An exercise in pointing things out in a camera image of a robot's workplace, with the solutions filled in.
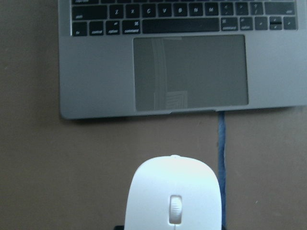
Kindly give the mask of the grey laptop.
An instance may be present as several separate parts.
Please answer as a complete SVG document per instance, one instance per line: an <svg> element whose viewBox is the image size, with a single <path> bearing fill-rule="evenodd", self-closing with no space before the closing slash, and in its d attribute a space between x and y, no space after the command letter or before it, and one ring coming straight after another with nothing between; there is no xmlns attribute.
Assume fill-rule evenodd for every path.
<svg viewBox="0 0 307 230"><path fill-rule="evenodd" d="M60 0L66 119L307 103L304 0Z"/></svg>

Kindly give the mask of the white computer mouse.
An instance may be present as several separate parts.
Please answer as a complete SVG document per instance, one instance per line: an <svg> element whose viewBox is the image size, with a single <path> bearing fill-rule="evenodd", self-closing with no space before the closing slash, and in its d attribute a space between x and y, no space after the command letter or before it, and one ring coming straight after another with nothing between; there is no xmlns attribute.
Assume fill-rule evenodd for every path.
<svg viewBox="0 0 307 230"><path fill-rule="evenodd" d="M131 181L126 230L220 230L222 202L213 170L179 155L149 159Z"/></svg>

